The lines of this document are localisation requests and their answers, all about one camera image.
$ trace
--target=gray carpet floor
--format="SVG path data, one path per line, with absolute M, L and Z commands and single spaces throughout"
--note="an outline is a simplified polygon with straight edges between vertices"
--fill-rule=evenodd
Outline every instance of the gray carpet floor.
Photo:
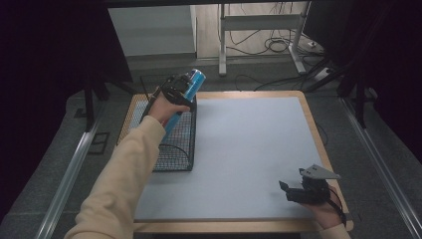
M 290 58 L 268 58 L 243 60 L 229 59 L 227 76 L 218 76 L 215 60 L 180 60 L 171 64 L 158 64 L 133 60 L 129 62 L 133 83 L 129 85 L 142 91 L 142 78 L 151 92 L 166 77 L 185 73 L 192 68 L 201 70 L 207 80 L 201 91 L 252 91 L 262 84 L 259 91 L 299 90 L 313 83 L 297 79 L 296 69 Z M 341 186 L 345 201 L 354 222 L 350 232 L 352 238 L 412 238 L 399 210 L 380 179 L 368 152 L 357 136 L 343 104 L 335 93 L 338 81 L 306 94 L 319 134 L 334 171 L 341 175 Z M 87 197 L 97 176 L 106 165 L 120 133 L 131 95 L 112 84 L 107 84 L 110 99 L 96 101 L 96 106 L 105 106 L 97 133 L 108 135 L 105 148 L 93 144 L 84 160 L 81 171 L 67 200 L 52 238 L 63 238 L 75 224 L 82 201 Z M 86 119 L 78 117 L 85 108 L 83 93 L 68 100 L 67 114 L 55 139 L 46 152 L 38 169 L 15 202 L 0 227 L 0 238 L 33 238 L 49 208 L 69 162 L 84 133 Z M 384 157 L 394 178 L 408 197 L 418 215 L 422 214 L 422 166 L 403 142 L 383 122 L 371 103 L 365 105 L 365 122 L 379 152 Z M 245 238 L 245 235 L 232 235 Z M 283 234 L 248 235 L 247 238 L 287 238 Z M 155 235 L 135 235 L 136 238 L 159 238 Z M 303 233 L 303 239 L 319 238 L 316 233 Z

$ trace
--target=person's left hand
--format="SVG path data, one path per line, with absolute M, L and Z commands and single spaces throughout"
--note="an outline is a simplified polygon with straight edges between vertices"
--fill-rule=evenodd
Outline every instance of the person's left hand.
M 177 112 L 189 112 L 187 106 L 178 106 L 169 102 L 165 96 L 160 93 L 149 110 L 148 115 L 158 120 L 161 124 L 166 123 Z

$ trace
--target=table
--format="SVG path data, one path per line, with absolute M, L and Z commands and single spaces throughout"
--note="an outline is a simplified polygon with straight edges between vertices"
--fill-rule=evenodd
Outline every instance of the table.
M 305 96 L 297 91 L 285 92 L 223 92 L 223 93 L 198 93 L 198 102 L 206 99 L 262 99 L 262 98 L 298 98 L 306 121 L 316 144 L 317 153 L 323 166 L 332 171 L 329 159 L 318 135 L 317 127 L 314 123 L 310 108 Z M 337 189 L 341 199 L 343 210 L 347 214 L 348 209 L 341 194 L 341 190 L 336 180 L 329 180 L 329 184 Z M 347 230 L 351 230 L 353 222 L 347 221 Z M 305 231 L 319 230 L 317 223 L 313 220 L 305 219 L 260 219 L 260 220 L 159 220 L 134 222 L 135 232 L 142 233 L 264 233 L 264 232 L 284 232 L 299 233 Z

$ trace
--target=white metal stand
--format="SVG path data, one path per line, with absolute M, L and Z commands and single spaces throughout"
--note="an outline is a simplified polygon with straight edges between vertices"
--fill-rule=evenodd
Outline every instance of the white metal stand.
M 295 62 L 300 75 L 305 74 L 304 64 L 298 55 L 298 43 L 301 38 L 302 30 L 307 19 L 308 10 L 311 2 L 308 1 L 301 14 L 289 15 L 254 15 L 254 16 L 225 16 L 224 4 L 221 4 L 220 15 L 220 56 L 219 56 L 219 74 L 224 77 L 227 74 L 226 68 L 226 31 L 248 31 L 248 30 L 286 30 L 295 29 L 296 36 L 289 46 L 289 52 Z

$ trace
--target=wire rack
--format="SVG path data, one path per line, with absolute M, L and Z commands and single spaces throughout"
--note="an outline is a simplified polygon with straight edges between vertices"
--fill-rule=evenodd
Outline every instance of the wire rack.
M 132 97 L 117 144 L 132 128 L 139 125 L 147 104 L 148 99 L 144 94 Z M 191 171 L 194 159 L 195 131 L 196 111 L 183 113 L 171 134 L 159 145 L 160 153 L 153 171 Z

